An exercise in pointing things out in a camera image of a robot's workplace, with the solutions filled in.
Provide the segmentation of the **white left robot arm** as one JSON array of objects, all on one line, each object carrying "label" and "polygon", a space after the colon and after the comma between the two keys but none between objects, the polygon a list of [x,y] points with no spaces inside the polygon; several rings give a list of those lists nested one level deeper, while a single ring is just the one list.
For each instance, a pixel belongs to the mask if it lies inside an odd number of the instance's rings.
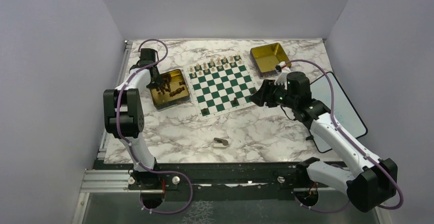
[{"label": "white left robot arm", "polygon": [[133,169],[143,172],[142,183],[148,188],[160,184],[161,175],[155,171],[156,159],[144,141],[144,113],[140,94],[143,90],[156,87],[160,77],[156,50],[140,50],[139,60],[134,64],[126,79],[114,89],[103,92],[104,125],[107,133],[118,139],[133,161]]}]

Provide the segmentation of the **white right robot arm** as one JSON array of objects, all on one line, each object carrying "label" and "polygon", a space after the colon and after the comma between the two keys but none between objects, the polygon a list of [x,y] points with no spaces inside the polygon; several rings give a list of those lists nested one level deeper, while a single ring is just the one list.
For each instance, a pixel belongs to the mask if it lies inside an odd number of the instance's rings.
[{"label": "white right robot arm", "polygon": [[315,139],[325,141],[344,161],[347,170],[309,158],[296,166],[296,182],[303,187],[322,183],[345,193],[361,212],[368,212],[398,192],[398,167],[363,147],[337,122],[332,111],[312,98],[310,82],[303,72],[285,75],[283,82],[265,79],[250,100],[257,106],[282,106],[292,110]]}]

